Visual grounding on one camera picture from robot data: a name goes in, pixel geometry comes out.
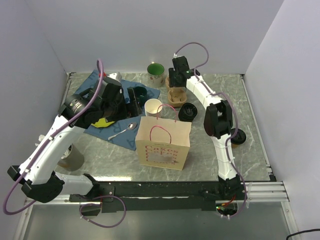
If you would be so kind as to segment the cream cakes paper bag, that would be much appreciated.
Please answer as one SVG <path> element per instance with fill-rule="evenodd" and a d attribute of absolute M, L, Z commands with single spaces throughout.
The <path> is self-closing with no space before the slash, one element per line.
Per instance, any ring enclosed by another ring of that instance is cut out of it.
<path fill-rule="evenodd" d="M 190 150 L 192 123 L 143 116 L 135 137 L 139 163 L 143 166 L 183 170 Z"/>

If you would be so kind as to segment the black cup lid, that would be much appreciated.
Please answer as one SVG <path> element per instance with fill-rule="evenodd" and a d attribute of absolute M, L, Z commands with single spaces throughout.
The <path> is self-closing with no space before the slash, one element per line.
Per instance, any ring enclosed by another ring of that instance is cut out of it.
<path fill-rule="evenodd" d="M 247 140 L 247 135 L 242 129 L 238 129 L 236 135 L 231 139 L 231 142 L 244 144 Z"/>

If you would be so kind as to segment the brown pulp cup carrier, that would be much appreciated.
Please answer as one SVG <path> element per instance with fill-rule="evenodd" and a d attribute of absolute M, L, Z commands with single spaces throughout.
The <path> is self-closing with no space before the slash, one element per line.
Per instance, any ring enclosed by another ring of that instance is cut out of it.
<path fill-rule="evenodd" d="M 170 87 L 170 78 L 167 76 L 165 78 L 165 86 L 167 89 L 167 99 L 168 104 L 174 108 L 181 107 L 187 102 L 187 93 L 183 87 Z"/>

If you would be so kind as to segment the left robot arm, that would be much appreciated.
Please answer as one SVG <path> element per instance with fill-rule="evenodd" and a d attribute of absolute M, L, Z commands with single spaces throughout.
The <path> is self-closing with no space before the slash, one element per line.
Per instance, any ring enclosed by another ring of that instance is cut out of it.
<path fill-rule="evenodd" d="M 48 203 L 60 194 L 79 194 L 87 201 L 99 195 L 99 183 L 89 174 L 66 175 L 55 172 L 64 153 L 83 132 L 101 118 L 124 120 L 141 113 L 132 89 L 126 103 L 120 73 L 97 80 L 94 87 L 70 95 L 60 107 L 51 129 L 32 155 L 21 165 L 11 166 L 7 173 L 21 184 L 28 197 Z"/>

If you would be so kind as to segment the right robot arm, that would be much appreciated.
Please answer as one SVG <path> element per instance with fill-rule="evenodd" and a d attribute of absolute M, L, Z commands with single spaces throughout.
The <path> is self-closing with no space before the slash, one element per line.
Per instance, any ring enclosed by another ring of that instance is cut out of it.
<path fill-rule="evenodd" d="M 241 187 L 231 145 L 232 107 L 226 99 L 222 99 L 208 86 L 197 70 L 189 67 L 185 56 L 175 54 L 172 63 L 173 67 L 168 69 L 169 86 L 187 88 L 205 109 L 203 127 L 213 141 L 218 161 L 218 192 L 223 199 L 228 200 Z"/>

